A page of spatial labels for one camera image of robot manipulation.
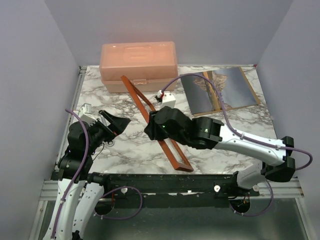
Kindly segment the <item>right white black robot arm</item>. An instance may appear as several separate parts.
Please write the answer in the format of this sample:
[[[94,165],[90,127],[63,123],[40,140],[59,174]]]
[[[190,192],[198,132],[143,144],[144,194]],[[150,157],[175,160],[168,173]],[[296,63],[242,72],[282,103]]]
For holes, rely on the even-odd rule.
[[[235,134],[222,121],[202,116],[190,119],[177,108],[165,106],[149,113],[144,132],[151,140],[174,140],[197,150],[231,151],[259,160],[258,163],[233,174],[230,191],[241,196],[265,180],[286,183],[295,171],[295,159],[286,150],[291,137],[269,139],[241,132]]]

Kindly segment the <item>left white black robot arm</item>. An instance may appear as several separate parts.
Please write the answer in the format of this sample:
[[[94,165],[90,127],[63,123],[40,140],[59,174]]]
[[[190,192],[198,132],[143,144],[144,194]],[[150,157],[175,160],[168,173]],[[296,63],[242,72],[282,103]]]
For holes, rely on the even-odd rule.
[[[87,223],[100,198],[107,197],[111,185],[105,176],[89,174],[92,156],[102,144],[122,134],[130,119],[99,111],[108,123],[92,115],[91,105],[84,104],[69,126],[68,146],[58,162],[58,190],[45,240],[81,240]]]

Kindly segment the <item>orange wooden picture frame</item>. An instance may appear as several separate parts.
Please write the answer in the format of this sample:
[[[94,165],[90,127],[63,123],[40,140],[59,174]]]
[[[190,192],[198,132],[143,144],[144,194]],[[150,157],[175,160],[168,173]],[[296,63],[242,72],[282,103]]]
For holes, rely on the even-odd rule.
[[[125,85],[125,87],[127,88],[129,94],[131,95],[131,98],[135,102],[140,113],[142,114],[144,120],[148,124],[149,119],[150,119],[150,115],[149,115],[148,111],[146,110],[146,108],[144,107],[141,100],[143,100],[143,102],[146,103],[152,111],[155,111],[156,109],[154,108],[153,104],[145,97],[145,95],[142,92],[140,92],[139,89],[137,89],[133,85],[133,83],[126,76],[123,75],[120,78],[121,78],[123,84]],[[177,159],[173,155],[172,151],[170,150],[169,146],[167,145],[167,143],[164,140],[158,140],[157,142],[160,145],[160,147],[162,148],[164,154],[166,155],[167,159],[171,163],[172,167],[176,171],[183,171],[183,172],[189,172],[189,173],[194,171],[194,169],[193,169],[192,165],[190,164],[190,162],[188,161],[187,157],[185,156],[185,154],[183,153],[181,148],[178,146],[178,144],[174,140],[170,139],[170,142],[171,142],[172,146],[174,147],[175,151],[179,154],[183,163],[177,161]]]

